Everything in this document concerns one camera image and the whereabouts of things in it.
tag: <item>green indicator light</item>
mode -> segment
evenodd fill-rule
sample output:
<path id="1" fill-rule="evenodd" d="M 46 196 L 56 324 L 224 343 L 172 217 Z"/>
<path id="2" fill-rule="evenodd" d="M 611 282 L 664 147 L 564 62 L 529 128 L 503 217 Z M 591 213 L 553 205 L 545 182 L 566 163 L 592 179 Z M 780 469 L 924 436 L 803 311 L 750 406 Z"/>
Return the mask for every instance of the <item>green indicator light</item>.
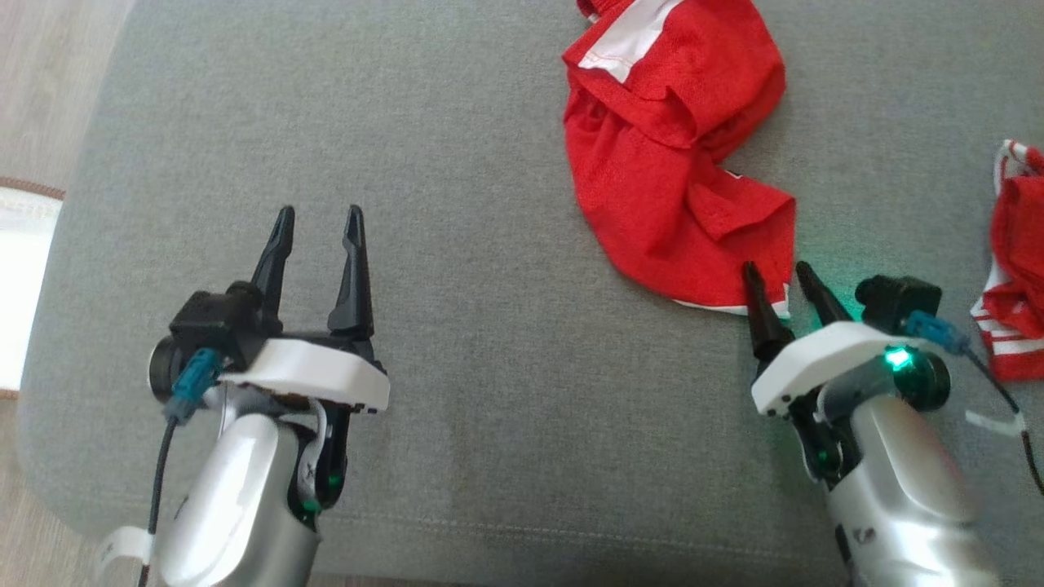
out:
<path id="1" fill-rule="evenodd" d="M 884 360 L 892 366 L 893 371 L 900 371 L 914 362 L 914 357 L 906 349 L 893 349 L 884 353 Z"/>

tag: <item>robotic arm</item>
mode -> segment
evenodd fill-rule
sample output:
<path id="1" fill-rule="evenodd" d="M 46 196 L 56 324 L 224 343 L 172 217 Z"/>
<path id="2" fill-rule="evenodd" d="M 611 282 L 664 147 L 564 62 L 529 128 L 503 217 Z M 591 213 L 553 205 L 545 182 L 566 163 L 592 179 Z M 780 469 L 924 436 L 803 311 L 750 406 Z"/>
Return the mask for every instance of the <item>robotic arm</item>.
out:
<path id="1" fill-rule="evenodd" d="M 914 278 L 869 279 L 856 291 L 865 305 L 856 323 L 808 263 L 797 271 L 823 328 L 796 339 L 757 267 L 743 268 L 759 360 L 751 393 L 760 414 L 798 432 L 852 583 L 999 585 L 970 492 L 918 414 L 946 402 L 949 373 L 927 341 L 902 334 L 911 316 L 934 315 L 942 290 Z"/>
<path id="2" fill-rule="evenodd" d="M 182 420 L 194 406 L 185 409 L 179 385 L 197 357 L 217 366 L 201 398 L 221 412 L 217 445 L 157 553 L 172 587 L 305 585 L 316 518 L 343 488 L 349 420 L 388 404 L 390 385 L 370 342 L 361 210 L 353 206 L 348 217 L 348 259 L 324 332 L 284 332 L 278 318 L 293 220 L 293 208 L 280 211 L 250 283 L 192 295 L 149 360 L 153 395 Z M 315 426 L 283 420 L 289 415 L 310 415 Z"/>

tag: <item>black cable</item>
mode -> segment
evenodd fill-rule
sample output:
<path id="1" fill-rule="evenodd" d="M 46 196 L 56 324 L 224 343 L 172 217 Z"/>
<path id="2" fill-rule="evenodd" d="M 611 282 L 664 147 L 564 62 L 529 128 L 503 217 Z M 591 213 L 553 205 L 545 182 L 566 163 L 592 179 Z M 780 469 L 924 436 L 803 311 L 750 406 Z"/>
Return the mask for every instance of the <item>black cable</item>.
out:
<path id="1" fill-rule="evenodd" d="M 965 355 L 972 361 L 972 363 L 976 368 L 978 368 L 979 371 L 982 372 L 982 375 L 986 375 L 986 378 L 989 379 L 991 383 L 993 383 L 993 386 L 997 390 L 997 392 L 1001 395 L 1001 397 L 1004 398 L 1004 401 L 1007 402 L 1009 407 L 1012 408 L 1012 413 L 1018 416 L 1022 412 L 1019 408 L 1019 404 L 1015 403 L 1015 399 L 1012 398 L 1012 394 L 1009 393 L 1007 389 L 1004 388 L 1003 383 L 1001 383 L 996 377 L 994 377 L 993 372 L 990 371 L 990 368 L 987 367 L 984 362 L 982 362 L 982 359 L 976 356 L 971 349 L 966 349 Z M 1022 450 L 1026 453 L 1026 465 L 1028 465 L 1029 467 L 1029 476 L 1033 477 L 1034 483 L 1037 485 L 1037 490 L 1041 492 L 1041 495 L 1044 495 L 1044 480 L 1041 479 L 1041 473 L 1037 469 L 1037 459 L 1034 457 L 1034 447 L 1033 445 L 1029 444 L 1029 430 L 1026 430 L 1024 426 L 1022 428 L 1021 436 L 1022 436 Z"/>
<path id="2" fill-rule="evenodd" d="M 156 460 L 156 476 L 152 477 L 152 504 L 148 512 L 148 535 L 156 538 L 156 526 L 160 522 L 160 494 L 163 492 L 163 472 L 167 468 L 167 453 L 170 452 L 170 439 L 177 428 L 177 420 L 167 420 L 167 429 L 163 431 L 163 442 L 160 443 L 160 456 Z M 138 587 L 148 585 L 148 565 L 142 565 L 138 576 Z"/>

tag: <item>gray cushion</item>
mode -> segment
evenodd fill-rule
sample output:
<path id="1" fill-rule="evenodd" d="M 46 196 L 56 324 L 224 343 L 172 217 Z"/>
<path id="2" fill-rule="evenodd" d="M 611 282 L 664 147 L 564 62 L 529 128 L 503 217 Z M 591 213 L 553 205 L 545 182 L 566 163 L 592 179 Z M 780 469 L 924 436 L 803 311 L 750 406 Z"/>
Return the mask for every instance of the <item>gray cushion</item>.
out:
<path id="1" fill-rule="evenodd" d="M 783 103 L 730 168 L 798 198 L 798 252 L 843 299 L 912 274 L 972 328 L 1001 139 L 1044 141 L 1035 2 L 759 3 Z M 26 474 L 72 527 L 146 520 L 162 432 L 144 371 L 197 288 L 248 278 L 298 207 L 283 297 L 321 327 L 348 206 L 366 214 L 392 408 L 357 418 L 324 570 L 489 584 L 831 584 L 844 569 L 785 424 L 757 416 L 742 320 L 617 274 L 563 148 L 567 0 L 141 0 L 58 222 L 21 401 Z M 794 328 L 813 327 L 796 300 Z M 1010 577 L 1044 508 L 1004 415 L 951 361 L 931 417 Z M 1044 400 L 1020 393 L 1044 430 Z M 175 436 L 165 518 L 214 438 Z M 1038 435 L 1044 446 L 1044 436 Z"/>

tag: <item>red garment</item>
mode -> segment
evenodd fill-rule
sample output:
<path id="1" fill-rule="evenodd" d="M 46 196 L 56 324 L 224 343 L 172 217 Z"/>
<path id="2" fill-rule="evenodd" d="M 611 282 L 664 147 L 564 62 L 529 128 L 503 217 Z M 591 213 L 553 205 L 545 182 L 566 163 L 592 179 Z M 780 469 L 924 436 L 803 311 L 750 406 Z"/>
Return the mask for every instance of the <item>red garment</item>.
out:
<path id="1" fill-rule="evenodd" d="M 784 68 L 750 0 L 579 0 L 566 150 L 576 199 L 609 258 L 664 296 L 744 305 L 755 261 L 785 299 L 794 204 L 716 166 L 768 116 Z"/>
<path id="2" fill-rule="evenodd" d="M 1044 157 L 1029 147 L 1027 174 L 1002 181 L 990 242 L 1012 281 L 982 296 L 993 318 L 1027 338 L 1044 337 Z"/>

